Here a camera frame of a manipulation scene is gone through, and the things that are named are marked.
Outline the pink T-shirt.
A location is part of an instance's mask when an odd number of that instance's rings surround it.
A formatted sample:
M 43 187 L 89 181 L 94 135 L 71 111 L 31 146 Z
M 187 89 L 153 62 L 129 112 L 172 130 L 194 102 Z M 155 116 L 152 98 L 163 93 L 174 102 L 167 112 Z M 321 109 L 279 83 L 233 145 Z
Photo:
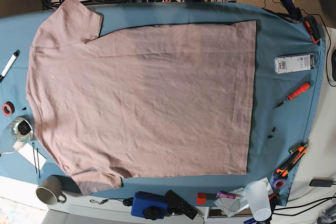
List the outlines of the pink T-shirt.
M 81 192 L 132 177 L 246 174 L 256 22 L 101 36 L 102 21 L 65 0 L 29 51 L 35 137 Z

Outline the red black block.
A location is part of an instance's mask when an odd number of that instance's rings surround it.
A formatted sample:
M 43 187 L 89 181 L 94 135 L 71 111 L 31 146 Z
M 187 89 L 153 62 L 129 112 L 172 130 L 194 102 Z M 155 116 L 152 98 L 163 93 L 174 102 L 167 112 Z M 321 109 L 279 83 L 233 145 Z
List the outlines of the red black block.
M 197 205 L 205 205 L 209 200 L 216 200 L 216 194 L 211 193 L 197 193 L 196 204 Z

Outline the black remote control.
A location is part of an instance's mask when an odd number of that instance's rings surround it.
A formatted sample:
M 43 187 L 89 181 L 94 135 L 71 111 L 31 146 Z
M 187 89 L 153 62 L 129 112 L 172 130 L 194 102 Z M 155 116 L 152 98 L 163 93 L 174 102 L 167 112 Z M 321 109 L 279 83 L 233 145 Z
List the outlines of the black remote control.
M 172 190 L 166 192 L 164 199 L 167 202 L 167 209 L 170 214 L 185 215 L 191 220 L 193 220 L 198 214 L 195 207 L 190 205 L 186 200 Z

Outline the blue box device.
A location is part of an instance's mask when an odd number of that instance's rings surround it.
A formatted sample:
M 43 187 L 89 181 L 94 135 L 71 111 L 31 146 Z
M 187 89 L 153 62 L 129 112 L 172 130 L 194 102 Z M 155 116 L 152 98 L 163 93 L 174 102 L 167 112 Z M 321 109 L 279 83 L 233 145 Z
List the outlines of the blue box device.
M 143 191 L 134 194 L 131 215 L 149 220 L 164 219 L 168 203 L 161 195 Z

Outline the purple small flashlight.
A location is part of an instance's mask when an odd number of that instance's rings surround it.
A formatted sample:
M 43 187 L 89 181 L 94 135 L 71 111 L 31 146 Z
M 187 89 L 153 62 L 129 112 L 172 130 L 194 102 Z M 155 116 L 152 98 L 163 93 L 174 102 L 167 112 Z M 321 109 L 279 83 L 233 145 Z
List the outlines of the purple small flashlight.
M 216 197 L 218 197 L 218 198 L 227 198 L 227 199 L 235 199 L 236 195 L 234 193 L 228 193 L 228 192 L 225 192 L 225 191 L 219 191 L 216 194 Z

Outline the black small screws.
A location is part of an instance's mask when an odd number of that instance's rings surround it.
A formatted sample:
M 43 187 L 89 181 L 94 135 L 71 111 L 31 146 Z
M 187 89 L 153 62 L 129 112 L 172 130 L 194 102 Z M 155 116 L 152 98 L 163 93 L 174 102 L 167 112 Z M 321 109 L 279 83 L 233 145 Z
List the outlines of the black small screws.
M 276 127 L 273 127 L 273 128 L 271 129 L 270 134 L 267 136 L 267 139 L 272 139 L 272 138 L 274 138 L 274 137 L 276 136 L 276 134 L 277 134 L 277 128 L 276 128 Z

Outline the blue table cloth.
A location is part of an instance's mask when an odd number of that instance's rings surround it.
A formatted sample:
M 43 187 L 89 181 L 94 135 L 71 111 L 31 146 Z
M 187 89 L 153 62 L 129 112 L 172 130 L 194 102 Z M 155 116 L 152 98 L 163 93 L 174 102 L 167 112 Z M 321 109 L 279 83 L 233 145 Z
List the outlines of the blue table cloth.
M 156 24 L 225 23 L 256 20 L 256 72 L 254 85 L 253 120 L 248 152 L 246 175 L 206 175 L 172 178 L 129 178 L 123 180 L 120 189 L 92 194 L 104 198 L 124 198 L 135 192 L 147 191 L 165 194 L 169 189 L 188 201 L 196 203 L 197 192 L 216 193 L 218 190 L 236 189 L 264 177 L 270 178 L 277 166 L 288 156 L 288 149 L 297 142 L 306 141 L 311 131 L 319 100 L 324 72 L 324 59 L 329 43 L 328 35 L 320 45 L 312 43 L 302 23 L 287 22 L 276 14 L 245 4 L 125 4 L 118 6 L 91 6 L 103 15 L 100 35 L 128 27 Z M 4 116 L 1 112 L 1 131 L 17 116 L 30 117 L 31 109 L 26 100 L 25 85 L 29 46 L 41 23 L 53 11 L 35 12 L 1 18 L 1 69 L 17 49 L 20 55 L 1 83 L 1 105 L 10 101 L 15 113 Z M 310 71 L 276 74 L 274 60 L 278 56 L 314 53 L 319 57 L 318 66 Z M 294 92 L 303 83 L 312 86 L 292 101 L 274 109 L 275 105 Z M 273 127 L 277 134 L 267 139 Z M 41 169 L 41 178 L 35 167 L 20 154 L 1 157 L 1 176 L 37 184 L 49 175 L 61 175 L 65 191 L 79 193 L 79 188 L 55 164 L 39 143 L 35 146 L 47 158 Z

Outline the frosted plastic cup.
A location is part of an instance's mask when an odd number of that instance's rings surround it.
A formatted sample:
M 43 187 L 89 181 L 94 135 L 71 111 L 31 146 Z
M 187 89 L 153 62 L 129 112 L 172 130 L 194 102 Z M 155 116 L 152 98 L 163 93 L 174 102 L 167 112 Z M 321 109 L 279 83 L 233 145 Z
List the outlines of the frosted plastic cup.
M 257 222 L 267 220 L 271 216 L 271 207 L 266 184 L 260 180 L 251 182 L 245 187 L 244 192 L 253 218 Z

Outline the purple tape roll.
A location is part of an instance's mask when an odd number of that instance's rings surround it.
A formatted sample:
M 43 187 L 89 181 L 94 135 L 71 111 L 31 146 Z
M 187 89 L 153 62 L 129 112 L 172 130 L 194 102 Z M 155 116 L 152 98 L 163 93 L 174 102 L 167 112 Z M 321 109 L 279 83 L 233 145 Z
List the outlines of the purple tape roll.
M 275 189 L 281 189 L 286 185 L 286 180 L 284 178 L 274 178 L 272 187 Z

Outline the orange black utility knife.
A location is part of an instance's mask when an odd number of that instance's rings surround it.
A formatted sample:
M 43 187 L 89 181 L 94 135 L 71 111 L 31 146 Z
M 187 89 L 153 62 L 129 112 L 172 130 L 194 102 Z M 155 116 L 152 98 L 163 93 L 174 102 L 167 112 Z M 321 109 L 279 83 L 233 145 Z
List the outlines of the orange black utility knife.
M 274 178 L 286 178 L 288 173 L 307 152 L 307 147 L 301 146 L 293 152 L 274 172 Z

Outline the black zip tie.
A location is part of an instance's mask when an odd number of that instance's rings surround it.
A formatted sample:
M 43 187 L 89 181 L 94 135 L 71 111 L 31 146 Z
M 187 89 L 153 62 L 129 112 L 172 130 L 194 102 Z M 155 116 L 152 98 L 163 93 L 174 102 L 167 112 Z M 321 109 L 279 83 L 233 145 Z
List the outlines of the black zip tie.
M 36 156 L 37 156 L 38 176 L 39 176 L 39 179 L 40 179 L 41 176 L 40 176 L 40 164 L 39 164 L 39 151 L 38 151 L 38 148 L 36 149 Z
M 32 148 L 33 148 L 33 158 L 34 158 L 34 167 L 35 167 L 35 171 L 36 171 L 36 174 L 38 173 L 37 171 L 37 165 L 36 165 L 36 157 L 35 157 L 35 143 L 32 142 Z

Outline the clear tape roll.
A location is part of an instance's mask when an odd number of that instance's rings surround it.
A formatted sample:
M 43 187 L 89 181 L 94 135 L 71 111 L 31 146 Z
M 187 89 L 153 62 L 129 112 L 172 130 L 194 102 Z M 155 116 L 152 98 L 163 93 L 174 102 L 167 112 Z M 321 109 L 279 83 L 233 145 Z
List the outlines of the clear tape roll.
M 11 121 L 8 128 L 17 141 L 29 142 L 33 138 L 33 127 L 30 122 L 22 116 L 16 117 Z

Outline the grey ceramic mug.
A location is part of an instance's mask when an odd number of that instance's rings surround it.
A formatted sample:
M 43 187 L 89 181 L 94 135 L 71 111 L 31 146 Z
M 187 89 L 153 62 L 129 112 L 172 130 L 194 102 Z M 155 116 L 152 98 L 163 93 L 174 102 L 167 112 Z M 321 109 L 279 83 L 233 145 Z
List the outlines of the grey ceramic mug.
M 37 198 L 46 205 L 64 204 L 67 197 L 62 192 L 62 184 L 57 176 L 47 177 L 37 188 Z

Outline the white paper card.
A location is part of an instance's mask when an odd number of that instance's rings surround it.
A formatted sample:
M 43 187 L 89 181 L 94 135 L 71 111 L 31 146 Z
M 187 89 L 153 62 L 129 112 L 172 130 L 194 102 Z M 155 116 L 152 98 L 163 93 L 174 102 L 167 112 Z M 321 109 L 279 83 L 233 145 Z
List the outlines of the white paper card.
M 18 153 L 29 161 L 31 164 L 34 165 L 34 158 L 33 158 L 33 148 L 31 145 L 26 144 L 21 149 L 18 150 Z M 36 149 L 35 149 L 35 157 L 36 157 L 36 165 L 37 165 L 37 156 L 36 156 Z M 47 159 L 39 152 L 39 164 L 40 170 L 46 163 Z

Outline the white black marker pen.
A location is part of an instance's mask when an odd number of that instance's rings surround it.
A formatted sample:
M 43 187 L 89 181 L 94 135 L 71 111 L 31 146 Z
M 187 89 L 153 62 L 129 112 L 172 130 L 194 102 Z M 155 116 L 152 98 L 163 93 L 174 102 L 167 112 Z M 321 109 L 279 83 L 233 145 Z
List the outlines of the white black marker pen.
M 12 54 L 12 56 L 10 57 L 9 61 L 6 64 L 6 66 L 4 67 L 3 71 L 1 72 L 0 82 L 2 82 L 4 80 L 8 71 L 10 70 L 12 65 L 14 64 L 15 60 L 18 58 L 19 54 L 20 54 L 20 50 L 17 50 Z

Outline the red tape roll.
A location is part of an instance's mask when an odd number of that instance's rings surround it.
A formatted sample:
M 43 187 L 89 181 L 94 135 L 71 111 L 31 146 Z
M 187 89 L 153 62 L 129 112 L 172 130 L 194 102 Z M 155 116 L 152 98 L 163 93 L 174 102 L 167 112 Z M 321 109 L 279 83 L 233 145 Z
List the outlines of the red tape roll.
M 2 105 L 2 111 L 5 116 L 11 116 L 15 112 L 14 105 L 7 101 Z

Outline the orange black tool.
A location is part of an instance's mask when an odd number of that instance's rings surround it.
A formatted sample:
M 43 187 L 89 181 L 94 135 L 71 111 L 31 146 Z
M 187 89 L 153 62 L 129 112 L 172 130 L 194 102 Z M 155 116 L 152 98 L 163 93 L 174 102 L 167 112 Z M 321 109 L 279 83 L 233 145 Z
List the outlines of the orange black tool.
M 316 19 L 313 16 L 308 15 L 304 18 L 304 24 L 313 43 L 320 45 L 321 35 Z

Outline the black phone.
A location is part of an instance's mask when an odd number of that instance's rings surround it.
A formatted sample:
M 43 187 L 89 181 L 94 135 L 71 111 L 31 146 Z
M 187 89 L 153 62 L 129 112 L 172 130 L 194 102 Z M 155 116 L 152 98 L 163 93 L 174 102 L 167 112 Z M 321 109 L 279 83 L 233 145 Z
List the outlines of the black phone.
M 333 179 L 321 179 L 321 178 L 314 178 L 309 183 L 310 187 L 331 187 L 335 185 L 335 182 Z

